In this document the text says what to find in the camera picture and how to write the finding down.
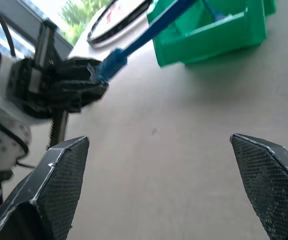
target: tree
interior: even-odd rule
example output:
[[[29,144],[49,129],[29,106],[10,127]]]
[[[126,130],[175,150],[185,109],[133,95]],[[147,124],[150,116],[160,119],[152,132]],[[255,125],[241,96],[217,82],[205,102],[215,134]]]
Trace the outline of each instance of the tree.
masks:
[[[67,1],[61,12],[62,18],[69,25],[69,32],[63,33],[65,38],[74,45],[95,13],[111,1],[81,0],[81,6],[72,1]]]

